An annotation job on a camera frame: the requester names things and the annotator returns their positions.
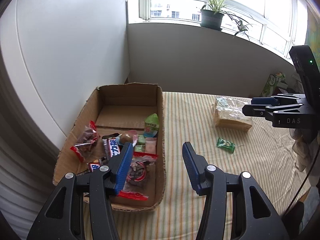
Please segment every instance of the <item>cardboard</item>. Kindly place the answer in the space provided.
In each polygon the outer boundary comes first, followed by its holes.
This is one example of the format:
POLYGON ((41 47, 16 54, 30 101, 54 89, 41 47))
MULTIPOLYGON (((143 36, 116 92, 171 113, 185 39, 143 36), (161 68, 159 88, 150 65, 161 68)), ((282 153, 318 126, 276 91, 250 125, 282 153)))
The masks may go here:
POLYGON ((115 132, 122 133, 135 129, 143 134, 144 120, 153 113, 159 117, 159 131, 157 137, 156 164, 150 169, 153 174, 148 182, 149 198, 147 201, 137 201, 122 197, 112 197, 112 208, 122 211, 153 210, 161 202, 165 188, 164 162, 164 117, 162 90, 157 85, 130 83, 123 85, 102 86, 95 89, 82 108, 74 126, 68 135, 56 163, 53 184, 57 185, 68 172, 75 174, 87 169, 86 163, 81 163, 75 153, 70 150, 77 138, 82 134, 85 125, 94 121, 100 134, 97 146, 89 161, 104 155, 101 141, 103 135, 115 132))

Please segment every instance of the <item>window frame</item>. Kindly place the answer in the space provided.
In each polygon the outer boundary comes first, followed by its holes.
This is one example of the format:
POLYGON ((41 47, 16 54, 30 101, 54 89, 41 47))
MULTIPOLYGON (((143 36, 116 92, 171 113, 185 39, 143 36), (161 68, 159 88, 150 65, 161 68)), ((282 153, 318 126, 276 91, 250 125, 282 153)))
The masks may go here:
MULTIPOLYGON (((178 23, 177 21, 180 21, 179 23, 183 23, 184 24, 191 24, 191 25, 199 25, 199 21, 196 20, 187 20, 187 19, 180 19, 180 18, 163 18, 163 17, 151 17, 150 15, 150 11, 151 11, 151 7, 150 7, 150 3, 151 0, 139 0, 139 16, 142 20, 144 20, 145 22, 155 22, 155 21, 174 21, 175 23, 178 23)), ((270 20, 268 20, 268 10, 269 8, 269 3, 268 0, 265 0, 265 13, 264 15, 254 11, 253 9, 239 3, 233 0, 226 0, 226 4, 231 5, 232 6, 232 10, 236 11, 238 13, 244 14, 244 15, 250 15, 252 16, 252 18, 258 22, 260 22, 262 24, 262 31, 260 34, 260 39, 256 40, 254 38, 250 38, 250 41, 259 44, 271 51, 273 51, 274 53, 278 54, 281 57, 286 58, 287 60, 289 60, 290 56, 289 56, 289 50, 291 48, 291 46, 293 46, 294 40, 295 40, 295 35, 296 35, 296 31, 297 31, 297 0, 290 0, 290 4, 291 4, 291 9, 290 9, 290 23, 289 23, 289 29, 288 29, 288 33, 284 32, 283 30, 281 30, 279 27, 277 27, 275 24, 273 24, 270 20), (275 33, 279 34, 282 38, 284 38, 286 40, 286 46, 284 49, 284 53, 281 53, 275 49, 273 49, 272 47, 266 45, 263 43, 263 36, 265 33, 266 28, 271 29, 272 31, 274 31, 275 33)), ((227 29, 227 28, 223 28, 224 32, 226 33, 230 33, 233 34, 234 31, 227 29)), ((240 37, 244 38, 244 39, 248 39, 244 34, 238 34, 240 37)))

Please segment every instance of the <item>spider plant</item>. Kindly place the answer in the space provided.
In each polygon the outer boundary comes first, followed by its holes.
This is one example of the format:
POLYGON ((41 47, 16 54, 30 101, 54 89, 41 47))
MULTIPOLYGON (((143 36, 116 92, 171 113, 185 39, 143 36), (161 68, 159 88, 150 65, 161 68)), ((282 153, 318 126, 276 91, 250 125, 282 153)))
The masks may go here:
POLYGON ((243 24, 242 20, 236 20, 236 19, 234 19, 234 20, 237 23, 238 31, 233 36, 237 36, 238 33, 243 33, 248 37, 248 40, 250 40, 249 36, 245 32, 247 32, 249 30, 248 25, 252 25, 252 24, 243 24))
POLYGON ((202 6, 201 10, 208 6, 212 11, 214 11, 214 15, 217 13, 225 14, 225 10, 222 10, 222 8, 226 8, 228 5, 226 5, 224 1, 225 0, 208 0, 206 4, 202 6))
POLYGON ((232 20, 236 22, 238 31, 234 34, 234 36, 236 36, 238 33, 244 33, 248 39, 249 36, 247 35, 247 33, 245 33, 246 31, 248 31, 248 26, 252 25, 249 24, 246 20, 244 20, 243 18, 226 11, 226 9, 228 7, 230 7, 229 5, 224 3, 225 0, 208 0, 201 8, 201 10, 205 9, 206 7, 209 7, 214 13, 213 15, 216 15, 217 13, 221 13, 221 14, 226 14, 228 15, 228 17, 232 20))

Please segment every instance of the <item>window sill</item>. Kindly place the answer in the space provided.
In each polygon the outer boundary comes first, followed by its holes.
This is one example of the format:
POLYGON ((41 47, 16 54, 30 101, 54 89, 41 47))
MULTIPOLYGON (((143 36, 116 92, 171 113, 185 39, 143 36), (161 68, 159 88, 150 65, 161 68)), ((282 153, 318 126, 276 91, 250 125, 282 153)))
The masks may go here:
MULTIPOLYGON (((199 22, 190 21, 190 20, 176 20, 176 19, 171 19, 171 18, 170 19, 154 18, 154 19, 149 19, 149 20, 143 20, 142 18, 138 18, 135 21, 129 22, 129 24, 133 24, 133 23, 172 23, 172 24, 192 25, 192 26, 201 27, 199 22)), ((224 28, 224 27, 221 27, 221 29, 222 29, 221 31, 223 33, 227 33, 230 35, 234 35, 236 33, 235 31, 224 28)), ((286 61, 288 61, 290 64, 293 65, 293 62, 291 59, 286 58, 282 53, 273 49, 272 47, 265 45, 265 44, 261 43, 260 41, 254 39, 254 38, 251 38, 251 37, 250 37, 250 40, 248 40, 248 37, 244 34, 241 34, 241 33, 238 33, 237 37, 245 39, 245 40, 250 41, 252 43, 255 43, 255 44, 257 44, 267 50, 270 50, 274 54, 277 54, 279 57, 285 59, 286 61)))

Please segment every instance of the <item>bed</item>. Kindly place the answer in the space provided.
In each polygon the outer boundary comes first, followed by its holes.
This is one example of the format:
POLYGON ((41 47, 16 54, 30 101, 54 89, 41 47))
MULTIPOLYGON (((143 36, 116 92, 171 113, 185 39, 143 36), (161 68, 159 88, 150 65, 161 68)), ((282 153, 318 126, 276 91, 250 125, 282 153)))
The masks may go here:
MULTIPOLYGON (((253 117, 248 133, 215 127, 213 104, 216 96, 164 92, 166 190, 159 207, 152 212, 114 211, 121 240, 194 240, 205 197, 191 188, 182 159, 182 144, 190 141, 197 154, 225 172, 249 171, 279 214, 283 213, 300 187, 305 173, 296 165, 293 140, 288 129, 274 128, 264 118, 253 117), (233 154, 216 147, 218 137, 234 142, 233 154)), ((249 98, 236 98, 250 102, 249 98)), ((299 199, 310 188, 305 183, 299 199)), ((224 239, 230 239, 231 194, 227 196, 224 239)), ((92 239, 89 205, 84 206, 86 239, 92 239)))

